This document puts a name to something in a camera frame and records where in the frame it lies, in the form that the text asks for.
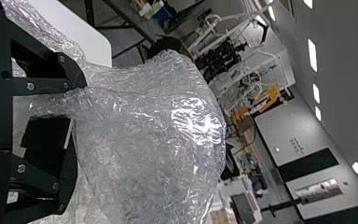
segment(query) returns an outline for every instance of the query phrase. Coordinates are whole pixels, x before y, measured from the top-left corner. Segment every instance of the black panel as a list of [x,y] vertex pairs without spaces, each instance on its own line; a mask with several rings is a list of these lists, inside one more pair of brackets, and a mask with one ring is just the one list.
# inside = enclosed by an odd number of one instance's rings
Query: black panel
[[305,220],[305,224],[353,224],[358,223],[358,206],[321,217]]
[[278,167],[284,182],[310,175],[329,167],[338,165],[338,161],[329,148],[322,149],[296,161]]

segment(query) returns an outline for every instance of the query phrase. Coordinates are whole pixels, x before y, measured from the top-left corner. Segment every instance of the white wall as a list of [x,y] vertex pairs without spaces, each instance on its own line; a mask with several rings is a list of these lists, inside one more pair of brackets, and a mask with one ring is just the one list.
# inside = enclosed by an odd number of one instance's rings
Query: white wall
[[[358,176],[344,159],[337,145],[324,130],[319,120],[315,118],[296,88],[293,88],[293,93],[296,98],[290,101],[288,106],[278,106],[255,120],[273,159],[280,166],[329,147],[339,165],[303,176],[286,184],[294,197],[296,197],[296,189],[329,178],[335,178],[343,191],[343,195],[331,199],[300,205],[298,208],[301,215],[307,219],[357,206]],[[303,155],[296,154],[290,146],[289,139],[293,137],[305,148]],[[281,151],[275,152],[275,147],[279,147]]]

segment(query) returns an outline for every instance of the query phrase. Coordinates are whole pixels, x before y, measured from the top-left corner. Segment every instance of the bolt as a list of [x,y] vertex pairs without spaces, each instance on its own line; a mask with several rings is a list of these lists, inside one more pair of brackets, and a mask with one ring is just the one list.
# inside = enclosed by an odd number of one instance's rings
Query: bolt
[[59,210],[60,212],[62,212],[64,209],[65,209],[65,205],[60,204],[60,207],[58,208],[58,210]]
[[58,189],[59,186],[60,186],[60,184],[57,183],[57,182],[55,182],[55,183],[53,184],[53,189]]
[[19,168],[17,169],[17,172],[19,172],[19,174],[22,174],[22,173],[25,172],[26,168],[27,167],[24,164],[21,164],[21,165],[19,165]]
[[28,89],[28,91],[33,91],[34,90],[34,83],[28,82],[27,83],[27,89]]

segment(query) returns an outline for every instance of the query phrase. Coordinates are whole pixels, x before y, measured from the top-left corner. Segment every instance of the floor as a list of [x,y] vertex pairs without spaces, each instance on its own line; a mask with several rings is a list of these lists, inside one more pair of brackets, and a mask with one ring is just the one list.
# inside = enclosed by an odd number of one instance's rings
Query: floor
[[[277,183],[272,174],[271,170],[275,168],[271,157],[269,156],[265,145],[263,144],[261,135],[259,133],[255,136],[255,143],[253,145],[255,155],[259,160],[262,173],[266,178],[268,185],[268,194],[265,195],[262,199],[258,200],[259,206],[261,208],[268,207],[270,204],[284,203],[290,201],[290,196],[288,191],[283,184]],[[301,218],[297,214],[297,211],[294,207],[281,210],[276,213],[277,217],[273,217],[271,213],[263,213],[263,224],[297,224],[300,222]]]
[[[123,4],[123,8],[126,8],[128,0],[114,0],[116,3]],[[86,11],[84,6],[84,0],[62,0],[62,3],[65,4],[68,8],[75,12],[83,20],[86,20]],[[194,4],[194,0],[172,0],[170,3],[177,9],[181,10],[185,7]],[[221,2],[211,1],[206,7],[212,7],[213,10],[219,10],[219,4]],[[123,20],[107,5],[104,4],[102,0],[94,0],[94,12],[95,12],[95,23],[96,26],[104,25],[121,25]],[[134,12],[129,12],[128,15],[137,22],[150,36],[153,38],[158,38],[159,35],[163,35],[163,31],[158,26],[156,21],[140,19],[139,16]],[[190,18],[187,22],[187,25],[184,25],[178,31],[174,32],[172,35],[175,37],[183,36],[188,33],[191,29],[197,26],[197,22],[194,18]],[[142,37],[133,29],[127,30],[110,30],[102,31],[102,34],[106,36],[112,46],[112,54],[121,52],[122,50],[128,48],[134,43],[140,41]],[[113,66],[117,67],[127,67],[134,66],[142,63],[141,57],[138,53],[137,48],[134,48],[125,54],[119,56],[118,58],[112,61]],[[261,163],[261,168],[264,172],[264,175],[268,183],[268,194],[260,199],[260,207],[267,207],[269,204],[283,203],[289,201],[289,195],[283,185],[277,184],[271,174],[271,169],[274,168],[272,160],[270,159],[267,149],[265,148],[260,135],[256,135],[254,149],[256,156]],[[295,208],[288,208],[277,213],[277,217],[274,218],[271,213],[263,213],[264,221],[263,224],[295,224],[301,223]]]

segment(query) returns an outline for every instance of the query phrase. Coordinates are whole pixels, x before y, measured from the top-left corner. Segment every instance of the wrapped object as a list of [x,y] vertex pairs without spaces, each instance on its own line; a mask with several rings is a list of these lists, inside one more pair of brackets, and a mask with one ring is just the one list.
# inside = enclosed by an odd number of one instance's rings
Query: wrapped object
[[15,150],[34,116],[76,121],[75,193],[62,216],[35,223],[204,223],[225,164],[226,124],[196,66],[174,51],[127,69],[87,63],[26,1],[2,2],[21,28],[76,60],[89,83],[14,98]]

